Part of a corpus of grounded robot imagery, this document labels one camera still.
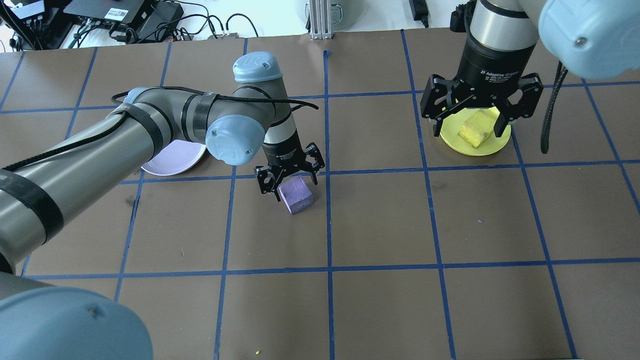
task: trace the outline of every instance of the electronic device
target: electronic device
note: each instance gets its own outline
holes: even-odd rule
[[[162,42],[171,35],[171,30],[164,28],[153,35],[158,28],[166,23],[171,23],[176,27],[180,19],[184,15],[182,6],[178,3],[167,3],[160,1],[154,6],[154,11],[147,17],[147,20],[138,30],[138,38],[144,39],[141,42]]]
[[[86,20],[101,20],[100,28],[117,31],[138,29],[153,12],[154,0],[72,0],[65,13],[77,17],[76,24]]]

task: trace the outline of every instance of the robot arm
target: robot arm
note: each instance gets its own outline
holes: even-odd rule
[[[0,170],[2,271],[13,272],[20,260],[175,139],[205,143],[229,165],[249,162],[262,147],[268,165],[255,170],[262,193],[277,194],[282,179],[299,170],[310,172],[317,184],[324,161],[314,143],[302,148],[290,103],[317,106],[287,99],[282,73],[269,53],[243,56],[234,74],[240,86],[232,97],[186,88],[135,88],[105,120],[57,145],[50,156]]]
[[[463,108],[500,111],[495,136],[540,99],[537,74],[523,76],[540,35],[566,68],[586,79],[612,78],[640,67],[640,8],[633,0],[477,0],[459,6],[451,29],[467,43],[452,80],[433,74],[420,102],[422,116],[439,136],[443,120]],[[516,104],[509,96],[517,90]]]

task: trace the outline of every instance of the black cable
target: black cable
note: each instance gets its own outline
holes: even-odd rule
[[[38,37],[35,34],[33,34],[33,38],[35,39],[35,42],[38,44],[38,47],[35,46],[35,43],[31,42],[29,37],[26,36],[26,33],[21,28],[21,25],[16,22],[16,19],[18,21],[20,21],[20,19],[18,19],[15,16],[11,8],[7,6],[2,0],[0,0],[0,15],[2,15],[3,18],[5,18],[7,25],[9,25],[13,29],[13,31],[18,34],[20,38],[23,38],[24,41],[26,41],[33,50],[44,50],[44,48],[42,47],[42,43],[40,42],[40,39],[38,39]]]
[[[164,1],[164,2],[166,2],[166,3],[179,3],[179,4],[196,5],[196,6],[199,6],[199,7],[201,7],[201,8],[204,8],[204,10],[207,12],[207,18],[209,18],[209,17],[211,16],[211,15],[209,14],[209,8],[208,8],[208,7],[206,7],[206,6],[204,6],[204,5],[202,5],[202,4],[189,3],[189,2],[187,2],[187,1],[179,1],[179,0],[161,0],[161,1]],[[222,27],[222,21],[220,22],[220,29],[221,29],[221,30],[222,30],[222,29],[224,29],[224,28]]]
[[[568,69],[564,67],[561,61],[558,62],[558,68],[556,70],[556,79],[554,80],[554,87],[551,91],[551,98],[549,99],[549,105],[547,106],[547,112],[545,113],[545,120],[542,123],[542,134],[540,135],[540,151],[543,154],[549,152],[549,134],[551,133],[551,118],[554,114],[554,106],[556,105],[556,99],[560,92],[560,87],[566,77]]]
[[[231,20],[233,17],[235,16],[242,16],[245,19],[249,20],[249,24],[251,24],[251,27],[253,28],[253,32],[255,32],[255,37],[260,37],[258,36],[258,31],[255,29],[255,26],[253,25],[253,21],[251,21],[251,19],[249,19],[249,16],[243,14],[243,13],[235,13],[233,15],[231,15],[228,19],[227,19],[227,23],[226,23],[226,29],[227,31],[229,31],[229,20]]]
[[[169,23],[170,20],[167,19],[166,17],[164,17],[164,15],[156,9],[158,3],[152,4],[151,7],[154,9],[154,12],[156,14],[158,14],[160,16],[160,18],[162,18],[164,20],[165,23]],[[177,37],[177,33],[178,33],[178,29],[176,28],[176,26],[172,26],[172,28],[173,29],[169,28],[169,32],[171,33],[171,36],[173,38],[176,38]],[[156,35],[155,35],[156,42],[160,42],[160,39],[158,38],[158,35],[159,35],[159,33],[156,33]]]
[[[74,143],[67,144],[67,145],[65,145],[63,147],[58,147],[57,149],[49,150],[49,151],[43,152],[41,154],[38,154],[36,156],[32,156],[32,157],[30,157],[28,159],[24,159],[24,160],[18,161],[16,163],[13,163],[11,165],[3,167],[3,170],[14,172],[14,171],[16,171],[16,170],[18,170],[20,168],[23,168],[23,167],[25,167],[27,165],[31,165],[33,163],[37,163],[38,161],[42,161],[44,159],[50,158],[51,156],[55,156],[55,155],[58,155],[58,154],[61,154],[61,153],[65,152],[65,151],[69,151],[69,150],[75,149],[77,147],[80,147],[82,145],[86,145],[88,143],[92,143],[94,141],[100,140],[100,139],[110,135],[114,131],[116,131],[122,124],[124,124],[126,119],[127,119],[127,116],[125,114],[122,114],[120,119],[113,126],[111,126],[109,129],[106,129],[105,131],[103,131],[103,132],[101,132],[99,134],[96,134],[96,135],[93,135],[93,136],[89,136],[88,138],[85,138],[85,139],[82,139],[82,140],[78,140],[78,141],[76,141]]]
[[[220,31],[224,31],[225,27],[222,26],[222,20],[220,20],[219,17],[215,16],[215,15],[209,15],[209,18],[214,18],[218,21],[218,24],[220,24]]]
[[[184,92],[190,92],[196,95],[203,95],[205,93],[204,91],[195,90],[192,88],[186,88],[184,86],[159,86],[158,88],[165,89],[165,90],[180,90]],[[128,93],[129,92],[127,91],[127,92],[121,92],[119,94],[115,94],[114,96],[111,97],[111,101],[113,101],[116,104],[122,104],[122,101],[119,101],[118,98],[126,96]],[[320,108],[318,107],[318,105],[313,104],[311,102],[295,100],[295,99],[254,99],[251,97],[235,97],[235,96],[227,96],[227,95],[218,95],[217,99],[237,101],[237,102],[268,102],[270,104],[299,104],[302,106],[309,106],[310,108],[313,108],[315,110],[318,110]]]
[[[127,36],[127,44],[135,44],[138,41],[138,33],[132,28],[127,28],[124,31],[124,35]]]
[[[90,27],[88,30],[86,31],[82,31],[79,36],[82,36],[82,38],[80,38],[78,40],[78,48],[80,48],[80,45],[82,45],[82,43],[84,42],[84,40],[86,39],[87,36],[89,36],[89,33],[92,32],[93,30],[97,29],[99,27],[99,25],[94,25],[92,27]]]
[[[202,24],[202,27],[200,28],[200,30],[198,30],[196,33],[191,33],[191,35],[196,35],[196,34],[199,34],[200,32],[202,32],[202,30],[204,29],[204,27],[205,27],[207,24],[209,24],[210,26],[213,26],[213,24],[210,24],[210,23],[211,23],[211,20],[210,20],[207,16],[202,15],[202,14],[199,14],[199,13],[194,13],[194,14],[191,14],[191,15],[187,15],[187,16],[185,16],[185,17],[181,17],[181,18],[179,18],[179,19],[172,20],[172,21],[170,21],[170,22],[167,22],[167,23],[166,23],[166,24],[164,24],[164,25],[160,25],[160,24],[159,24],[155,31],[151,32],[150,34],[148,34],[148,35],[147,35],[147,36],[145,36],[144,38],[139,39],[139,40],[136,42],[136,44],[139,44],[140,42],[142,42],[142,41],[144,41],[144,40],[146,40],[146,39],[150,38],[151,36],[156,36],[156,34],[157,34],[159,31],[162,31],[162,30],[164,30],[164,29],[167,29],[167,28],[169,28],[169,26],[174,25],[174,24],[177,24],[178,22],[180,22],[180,21],[182,21],[182,20],[184,20],[184,19],[188,19],[188,18],[190,18],[190,17],[203,17],[203,18],[207,19],[207,22],[206,22],[205,24]]]

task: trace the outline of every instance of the cable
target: cable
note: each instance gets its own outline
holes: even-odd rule
[[[73,49],[74,46],[76,46],[76,43],[78,43],[78,40],[80,40],[80,32],[82,31],[86,31],[91,27],[91,23],[86,20],[84,21],[79,27],[78,30],[76,30],[76,33],[74,35],[74,39],[71,40],[71,43],[69,44],[69,46],[67,47],[67,49]]]
[[[35,43],[31,42],[29,37],[23,31],[23,28],[21,27],[21,25],[16,22],[16,19],[17,20],[19,19],[15,16],[13,11],[10,9],[11,8],[7,6],[4,3],[4,1],[0,0],[0,16],[5,18],[5,20],[7,21],[7,24],[13,29],[13,31],[16,32],[19,37],[23,38],[24,41],[26,41],[33,50],[44,50],[42,43],[40,43],[40,39],[38,39],[38,37],[35,34],[33,34]]]
[[[205,93],[204,91],[194,90],[192,88],[186,88],[184,86],[159,86],[158,88],[165,89],[165,90],[180,90],[184,92],[190,92],[196,95],[203,95]],[[118,98],[126,96],[127,94],[129,94],[128,91],[115,94],[114,96],[111,97],[111,101],[113,101],[116,104],[122,104],[122,101],[119,101]],[[311,102],[295,100],[295,99],[254,99],[251,97],[235,97],[235,96],[227,96],[227,95],[220,95],[220,94],[218,94],[216,98],[220,100],[237,101],[237,102],[268,102],[270,104],[299,104],[302,106],[309,106],[310,108],[313,108],[315,110],[318,110],[320,108],[318,107],[318,105],[313,104]]]
[[[220,31],[224,32],[225,31],[225,27],[222,26],[222,20],[220,20],[219,17],[215,16],[215,15],[209,15],[209,18],[214,18],[218,21],[218,23],[220,24]]]
[[[116,131],[122,124],[124,124],[126,119],[127,119],[127,116],[122,114],[120,119],[113,126],[111,126],[109,129],[106,129],[105,131],[103,131],[103,132],[101,132],[99,134],[96,134],[96,135],[93,135],[93,136],[89,136],[88,138],[84,138],[82,140],[78,140],[78,141],[76,141],[74,143],[67,144],[67,145],[65,145],[63,147],[58,147],[57,149],[49,150],[49,151],[43,152],[41,154],[38,154],[36,156],[32,156],[32,157],[30,157],[28,159],[24,159],[24,160],[18,161],[16,163],[13,163],[11,165],[3,167],[3,170],[10,171],[10,172],[15,172],[16,170],[18,170],[20,168],[23,168],[23,167],[25,167],[27,165],[31,165],[33,163],[37,163],[38,161],[42,161],[44,159],[50,158],[51,156],[55,156],[55,155],[58,155],[58,154],[61,154],[61,153],[65,152],[65,151],[69,151],[69,150],[75,149],[77,147],[80,147],[82,145],[86,145],[88,143],[92,143],[94,141],[100,140],[100,139],[110,135],[114,131]]]
[[[82,37],[82,39],[80,39],[80,41],[78,41],[78,48],[80,48],[80,45],[82,45],[82,43],[84,42],[84,40],[86,39],[86,37],[89,35],[90,32],[92,32],[93,30],[97,29],[100,26],[101,22],[96,21],[94,22],[94,25],[87,31],[85,31],[84,33],[81,33],[80,35],[84,35]]]
[[[227,31],[229,31],[229,20],[231,20],[234,16],[242,16],[245,19],[249,20],[249,24],[251,24],[251,27],[253,28],[253,32],[255,32],[255,37],[260,37],[258,36],[258,31],[255,29],[255,26],[253,25],[253,21],[251,21],[251,19],[249,19],[249,16],[243,14],[243,13],[235,13],[233,15],[231,15],[228,19],[227,19]]]
[[[180,22],[180,21],[182,21],[184,19],[188,19],[190,17],[203,17],[203,18],[206,19],[206,22],[204,24],[202,24],[202,27],[197,32],[190,33],[190,35],[197,35],[197,34],[201,33],[202,30],[204,30],[204,27],[206,25],[209,25],[210,27],[213,27],[213,24],[211,24],[211,20],[206,15],[202,15],[202,14],[199,14],[199,13],[194,13],[194,14],[191,14],[191,15],[187,15],[185,17],[181,17],[179,19],[172,20],[172,21],[167,22],[167,23],[165,23],[163,25],[158,25],[158,27],[156,28],[155,31],[151,32],[149,35],[145,36],[144,38],[139,39],[135,44],[140,44],[142,41],[150,38],[151,36],[153,36],[153,37],[157,36],[157,33],[159,31],[162,31],[164,29],[170,28],[170,25],[177,24],[178,22]]]
[[[189,3],[189,2],[187,2],[187,1],[179,1],[179,0],[161,0],[161,1],[164,1],[164,2],[166,2],[166,3],[179,3],[179,4],[196,5],[196,6],[199,6],[199,7],[201,7],[201,8],[204,8],[204,10],[207,12],[207,18],[209,18],[209,17],[211,16],[211,15],[209,14],[209,8],[208,8],[208,7],[206,7],[206,6],[204,6],[204,5],[202,5],[202,4]],[[222,21],[220,22],[220,29],[221,29],[221,30],[224,30],[224,28],[223,28],[223,26],[222,26]]]
[[[554,87],[551,91],[551,98],[549,99],[549,105],[547,106],[547,112],[545,113],[545,120],[542,123],[542,134],[540,135],[540,151],[543,154],[549,152],[549,134],[551,133],[551,118],[554,114],[554,106],[556,105],[556,99],[560,92],[560,87],[564,81],[569,70],[564,67],[561,61],[558,62],[558,68],[556,70],[556,79],[554,80]]]

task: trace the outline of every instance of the white plate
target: white plate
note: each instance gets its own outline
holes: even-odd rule
[[[200,143],[174,140],[141,168],[158,176],[179,174],[196,165],[206,148]]]

